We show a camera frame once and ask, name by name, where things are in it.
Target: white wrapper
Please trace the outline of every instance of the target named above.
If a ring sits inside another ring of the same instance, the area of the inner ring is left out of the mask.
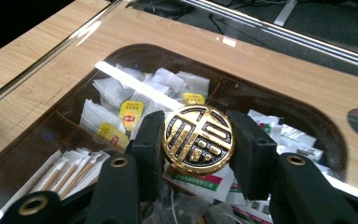
[[[159,68],[159,70],[157,70],[155,75],[152,77],[151,81],[170,87],[171,92],[168,96],[171,98],[173,98],[178,92],[184,90],[186,87],[184,80],[165,68]]]
[[[46,173],[46,171],[62,156],[61,152],[57,150],[51,155],[45,163],[34,173],[34,175],[10,198],[10,200],[2,207],[1,211],[6,210],[18,199],[28,194],[31,188],[37,183],[37,181]]]
[[[48,171],[34,185],[30,193],[49,189],[50,185],[53,183],[55,178],[59,175],[60,171],[67,163],[69,163],[69,160],[65,157],[60,157],[57,161],[55,161],[54,164],[52,164],[48,169]]]
[[[88,148],[85,148],[85,147],[82,147],[82,148],[78,147],[76,149],[76,152],[81,153],[81,154],[83,154],[85,156],[88,156],[88,155],[90,155],[92,153],[92,151],[90,151]]]
[[[155,89],[156,91],[160,91],[164,93],[165,95],[168,95],[170,91],[170,87],[164,86],[155,82],[146,81],[144,82],[147,86],[150,86],[151,88]],[[139,93],[136,91],[133,96],[130,98],[130,101],[140,101],[144,104],[144,108],[148,108],[153,103],[153,99],[150,99],[149,97]]]
[[[132,68],[125,68],[125,67],[121,66],[120,64],[117,64],[116,68],[120,69],[121,71],[127,73],[128,75],[136,78],[139,81],[144,81],[145,80],[145,74],[140,72],[140,71],[138,71],[138,70],[135,70],[135,69],[132,69]],[[130,87],[125,85],[124,83],[121,83],[121,85],[125,90],[130,89]]]
[[[98,157],[100,157],[102,153],[93,152],[84,158],[74,173],[69,177],[68,181],[62,187],[62,190],[59,191],[60,197],[63,199],[66,195],[74,188],[77,182],[86,174],[90,168],[95,164]]]
[[[122,120],[117,115],[101,105],[94,104],[91,100],[86,100],[81,115],[80,126],[89,129],[93,133],[97,133],[105,122],[123,133],[126,132]]]
[[[269,201],[247,201],[246,205],[232,205],[234,215],[245,223],[272,224]]]
[[[296,143],[305,147],[313,147],[316,142],[316,138],[286,124],[282,125],[281,136],[282,139],[287,140],[285,145],[288,147],[291,146],[289,144],[295,145]]]
[[[121,104],[134,93],[133,89],[124,89],[121,83],[112,77],[95,79],[92,85],[100,93],[101,102],[105,102],[115,108],[120,108]]]
[[[66,181],[69,179],[69,177],[72,175],[72,173],[76,170],[77,166],[80,164],[81,160],[86,158],[87,156],[70,150],[66,151],[62,155],[66,159],[68,159],[67,164],[65,164],[57,178],[54,180],[52,185],[48,188],[48,190],[59,192],[60,189],[63,187],[63,185],[66,183]]]
[[[187,72],[179,72],[176,74],[186,83],[186,88],[181,91],[180,96],[185,92],[199,93],[205,99],[208,98],[210,79],[206,77],[199,77]]]
[[[65,196],[69,197],[72,194],[82,190],[86,186],[88,186],[95,178],[98,177],[101,171],[101,167],[103,165],[103,162],[108,159],[110,156],[106,154],[105,152],[98,152],[100,153],[100,156],[97,158],[96,162],[92,165],[92,167],[79,179],[79,181],[74,185],[73,189],[68,192],[68,194]]]

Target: dark floor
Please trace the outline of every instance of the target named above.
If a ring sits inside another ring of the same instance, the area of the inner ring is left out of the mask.
[[[285,5],[284,1],[286,0],[210,1],[238,10],[261,21],[273,23],[283,9]],[[330,4],[325,3],[325,1],[297,1],[295,9],[283,26],[285,29],[358,53],[358,2],[354,2],[355,0],[342,0],[345,2]],[[272,49],[305,61],[358,76],[358,65],[287,41],[240,22],[212,15],[205,10],[197,8],[182,10],[178,2],[175,0],[138,0],[137,4],[132,4],[132,6],[158,14],[159,16],[188,23],[263,48]]]
[[[0,1],[0,48],[73,1]]]

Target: wood grain surface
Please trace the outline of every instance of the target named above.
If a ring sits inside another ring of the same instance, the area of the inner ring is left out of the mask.
[[[79,1],[75,4],[83,8],[82,13],[91,13],[87,4]],[[238,40],[231,40],[228,45],[224,41],[228,37],[125,6],[126,2],[121,3],[106,15],[97,32],[85,41],[84,35],[80,36],[0,102],[0,151],[71,90],[98,61],[116,49],[147,43],[294,97],[325,113],[344,136],[349,149],[347,182],[358,188],[358,134],[347,122],[348,112],[358,108],[358,77]],[[81,21],[61,15],[59,23],[63,23],[62,26],[67,23],[66,28],[46,25],[45,29],[37,28],[33,32],[52,48],[60,38],[67,36],[65,31],[69,27],[75,29],[72,23],[78,26]],[[0,86],[48,49],[36,43],[16,43],[0,52]],[[21,57],[21,60],[2,61],[13,57]]]

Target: white packet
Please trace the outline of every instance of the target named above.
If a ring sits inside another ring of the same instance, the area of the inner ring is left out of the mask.
[[[243,197],[242,190],[240,185],[238,184],[237,179],[234,179],[231,189],[228,193],[226,203],[228,204],[241,204],[246,205],[247,202],[245,198]]]
[[[83,154],[83,155],[85,155],[85,156],[88,156],[89,154],[92,153],[92,151],[89,150],[89,149],[86,148],[86,147],[82,147],[82,148],[78,147],[78,148],[76,149],[76,152],[81,153],[81,154]]]
[[[151,114],[153,112],[159,111],[159,110],[166,111],[166,110],[170,110],[170,109],[168,109],[167,107],[165,107],[165,106],[163,106],[163,105],[161,105],[159,103],[156,103],[156,102],[151,102],[149,104],[149,106],[144,110],[144,113],[142,114],[141,119],[138,122],[138,124],[132,129],[130,140],[135,139],[136,135],[138,134],[139,128],[141,127],[141,124],[144,121],[144,118],[147,115],[149,115],[149,114]]]
[[[18,199],[27,195],[31,188],[37,183],[37,181],[46,173],[46,171],[62,156],[62,153],[57,150],[53,155],[51,155],[45,163],[34,173],[33,176],[10,198],[10,200],[1,208],[2,212],[6,210]]]
[[[156,91],[160,91],[164,93],[165,95],[168,95],[170,91],[170,87],[161,85],[159,83],[146,81],[144,82],[147,86],[150,86],[151,88],[155,89]],[[151,105],[152,102],[154,102],[153,99],[150,99],[149,97],[141,94],[140,92],[136,91],[133,96],[130,98],[130,101],[140,101],[144,104],[144,108],[148,108],[149,105]]]
[[[138,70],[135,70],[135,69],[132,69],[132,68],[125,68],[123,66],[121,66],[120,64],[116,64],[116,68],[117,69],[120,69],[121,71],[127,73],[128,75],[136,78],[138,81],[144,81],[145,80],[145,74],[138,71]],[[129,86],[121,83],[122,87],[124,90],[126,89],[131,89]]]
[[[322,155],[324,152],[315,147],[305,147],[298,144],[297,146],[292,145],[291,147],[287,147],[284,145],[277,146],[277,153],[281,155],[282,153],[296,153],[302,156],[309,158],[313,162],[318,162],[322,159]]]
[[[264,130],[269,136],[273,137],[278,131],[281,134],[281,127],[279,125],[280,118],[274,116],[249,116],[254,120],[261,129]]]
[[[269,201],[246,201],[246,205],[231,205],[234,215],[245,223],[272,224]]]
[[[282,125],[281,137],[288,147],[290,147],[288,144],[295,145],[296,143],[305,147],[313,147],[316,142],[316,138],[286,124]]]
[[[122,120],[101,105],[86,100],[81,115],[80,126],[97,133],[103,123],[109,123],[121,132],[126,132]]]
[[[186,87],[184,80],[165,68],[159,68],[159,70],[157,70],[155,75],[152,77],[151,81],[170,87],[171,92],[168,96],[171,98]]]
[[[65,157],[60,157],[57,161],[55,161],[48,169],[48,171],[34,185],[30,193],[41,191],[41,190],[47,190],[50,187],[50,185],[53,183],[55,178],[59,175],[64,165],[67,163],[68,163],[68,159],[66,159]]]
[[[76,170],[81,160],[87,157],[73,150],[64,152],[62,156],[68,159],[68,162],[62,167],[61,172],[48,188],[50,191],[59,192],[72,173]]]
[[[65,198],[65,196],[75,187],[77,182],[86,174],[91,167],[95,164],[98,157],[100,157],[101,153],[91,153],[91,155],[87,156],[82,160],[80,165],[74,171],[74,173],[69,177],[68,181],[62,187],[62,190],[59,191],[59,195],[61,198]]]
[[[214,200],[220,202],[226,201],[234,178],[234,172],[227,164],[222,170],[212,175],[192,176],[177,174],[173,182],[199,195],[207,202],[213,203]]]
[[[100,93],[101,102],[108,104],[106,105],[107,107],[112,105],[113,107],[120,108],[120,105],[134,93],[133,89],[124,89],[121,83],[112,77],[95,79],[92,85]]]
[[[185,92],[199,93],[205,99],[208,98],[210,79],[206,77],[199,77],[187,72],[178,72],[176,74],[186,83],[186,88],[180,92],[179,96],[182,96]]]
[[[92,167],[79,179],[79,181],[74,185],[74,187],[68,192],[68,194],[64,197],[69,197],[74,193],[79,192],[86,186],[88,186],[95,178],[100,174],[103,162],[110,157],[109,154],[99,151],[100,156],[97,158],[96,162],[92,165]]]
[[[248,111],[248,116],[249,117],[255,117],[255,116],[261,117],[261,116],[266,116],[266,115],[264,115],[264,114],[262,114],[262,113],[260,113],[260,112],[258,112],[256,110],[250,109]]]

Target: glass panel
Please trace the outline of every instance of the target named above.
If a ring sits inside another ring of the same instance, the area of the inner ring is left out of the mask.
[[[304,147],[323,152],[315,162],[326,174],[358,188],[358,54],[332,53],[324,43],[224,8],[197,7],[229,24],[221,35],[129,3],[110,5],[0,91],[0,209],[57,151],[120,153],[137,128],[126,130],[122,119],[131,124],[188,101],[273,117],[278,122],[260,125],[280,128],[278,137],[294,128],[291,140],[305,136]],[[248,32],[256,37],[244,40]],[[334,60],[337,70],[272,47],[280,44],[312,60]],[[143,113],[132,105],[135,114],[120,114],[126,100],[141,101]],[[88,117],[87,108],[99,115]]]

